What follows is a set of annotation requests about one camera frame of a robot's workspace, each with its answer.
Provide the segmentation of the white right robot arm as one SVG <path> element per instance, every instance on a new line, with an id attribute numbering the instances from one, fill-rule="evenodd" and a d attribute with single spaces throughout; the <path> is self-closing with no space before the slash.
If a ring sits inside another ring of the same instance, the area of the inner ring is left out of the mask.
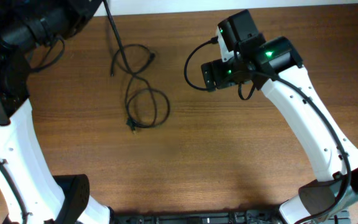
<path id="1" fill-rule="evenodd" d="M 249 11 L 221 21 L 212 39 L 221 58 L 202 65 L 206 91 L 251 82 L 281 112 L 308 156 L 315 179 L 282 203 L 282 223 L 321 223 L 358 202 L 358 148 L 315 91 L 285 37 L 265 40 Z"/>

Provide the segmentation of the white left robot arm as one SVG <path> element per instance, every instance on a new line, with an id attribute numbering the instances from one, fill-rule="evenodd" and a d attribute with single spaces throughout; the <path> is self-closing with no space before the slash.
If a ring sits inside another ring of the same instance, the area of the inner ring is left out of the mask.
<path id="1" fill-rule="evenodd" d="M 82 31 L 99 1 L 0 1 L 0 190 L 6 223 L 112 223 L 84 174 L 52 175 L 35 134 L 27 89 L 29 55 Z"/>

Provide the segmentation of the black cable small plug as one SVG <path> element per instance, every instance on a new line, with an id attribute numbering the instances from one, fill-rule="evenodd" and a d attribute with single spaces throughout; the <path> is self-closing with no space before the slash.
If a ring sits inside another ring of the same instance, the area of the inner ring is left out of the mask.
<path id="1" fill-rule="evenodd" d="M 112 31 L 114 33 L 114 36 L 116 38 L 116 42 L 118 44 L 118 49 L 117 51 L 114 53 L 113 57 L 112 57 L 112 61 L 111 61 L 111 68 L 110 68 L 110 76 L 114 76 L 114 66 L 115 65 L 118 65 L 118 67 L 132 75 L 132 76 L 138 76 L 138 74 L 142 73 L 145 69 L 147 69 L 149 67 L 149 65 L 154 61 L 155 59 L 155 54 L 146 46 L 144 45 L 141 45 L 141 44 L 129 44 L 129 45 L 123 45 L 122 44 L 122 40 L 121 40 L 121 37 L 119 35 L 119 31 L 117 29 L 117 26 L 114 22 L 114 19 L 112 17 L 112 14 L 111 14 L 111 11 L 110 11 L 110 8 L 109 8 L 109 4 L 108 4 L 108 1 L 107 0 L 103 0 L 103 5 L 104 5 L 104 8 L 106 10 L 106 14 L 107 14 L 107 17 L 108 17 L 108 21 L 111 25 L 111 28 L 112 28 Z M 129 48 L 129 47 L 140 47 L 144 50 L 146 50 L 149 54 L 149 57 L 146 61 L 146 63 L 140 67 L 137 71 L 133 71 L 129 65 L 129 62 L 127 60 L 127 57 L 126 57 L 126 54 L 125 54 L 125 49 Z"/>

